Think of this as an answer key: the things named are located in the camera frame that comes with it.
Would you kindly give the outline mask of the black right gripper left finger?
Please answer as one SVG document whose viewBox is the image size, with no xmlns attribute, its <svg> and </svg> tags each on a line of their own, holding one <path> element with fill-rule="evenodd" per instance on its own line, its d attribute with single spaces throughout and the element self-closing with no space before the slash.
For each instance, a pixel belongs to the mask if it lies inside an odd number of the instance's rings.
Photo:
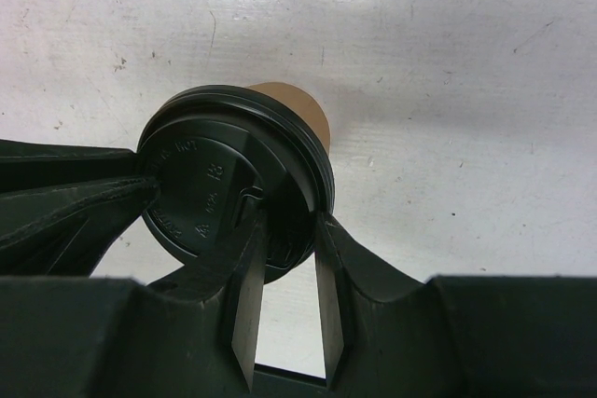
<svg viewBox="0 0 597 398">
<path fill-rule="evenodd" d="M 5 397 L 239 397 L 251 391 L 266 217 L 149 285 L 1 281 Z"/>
</svg>

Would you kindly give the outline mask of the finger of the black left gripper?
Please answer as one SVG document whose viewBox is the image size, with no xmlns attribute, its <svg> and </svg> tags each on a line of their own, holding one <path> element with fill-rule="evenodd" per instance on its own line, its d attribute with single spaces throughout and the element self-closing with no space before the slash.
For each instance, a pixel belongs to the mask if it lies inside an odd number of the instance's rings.
<svg viewBox="0 0 597 398">
<path fill-rule="evenodd" d="M 1 274 L 89 276 L 158 195 L 144 176 L 3 193 Z"/>
<path fill-rule="evenodd" d="M 130 149 L 1 142 L 3 193 L 135 174 Z"/>
</svg>

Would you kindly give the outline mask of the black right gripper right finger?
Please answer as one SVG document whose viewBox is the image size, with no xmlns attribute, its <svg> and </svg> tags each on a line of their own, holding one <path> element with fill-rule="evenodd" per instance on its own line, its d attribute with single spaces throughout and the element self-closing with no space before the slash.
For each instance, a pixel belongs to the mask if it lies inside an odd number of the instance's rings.
<svg viewBox="0 0 597 398">
<path fill-rule="evenodd" d="M 338 397 L 592 397 L 596 281 L 416 281 L 330 214 L 315 228 L 328 388 Z"/>
</svg>

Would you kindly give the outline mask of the black plastic cup lid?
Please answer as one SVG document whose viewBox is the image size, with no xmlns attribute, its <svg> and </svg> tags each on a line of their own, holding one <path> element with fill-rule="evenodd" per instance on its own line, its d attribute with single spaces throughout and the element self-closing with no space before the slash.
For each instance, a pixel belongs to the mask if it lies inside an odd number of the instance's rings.
<svg viewBox="0 0 597 398">
<path fill-rule="evenodd" d="M 144 221 L 184 264 L 264 211 L 265 280 L 277 281 L 311 256 L 315 217 L 334 207 L 331 162 L 314 132 L 286 106 L 245 87 L 174 95 L 146 124 L 137 156 L 139 170 L 160 185 Z"/>
</svg>

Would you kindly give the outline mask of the brown paper coffee cup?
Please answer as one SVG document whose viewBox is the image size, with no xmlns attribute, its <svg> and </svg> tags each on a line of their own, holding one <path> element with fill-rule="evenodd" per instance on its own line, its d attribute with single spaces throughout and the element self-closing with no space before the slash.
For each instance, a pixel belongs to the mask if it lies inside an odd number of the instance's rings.
<svg viewBox="0 0 597 398">
<path fill-rule="evenodd" d="M 279 81 L 258 83 L 245 86 L 245 88 L 267 95 L 289 108 L 314 132 L 326 154 L 330 154 L 331 130 L 329 121 L 322 106 L 311 94 L 297 86 Z"/>
</svg>

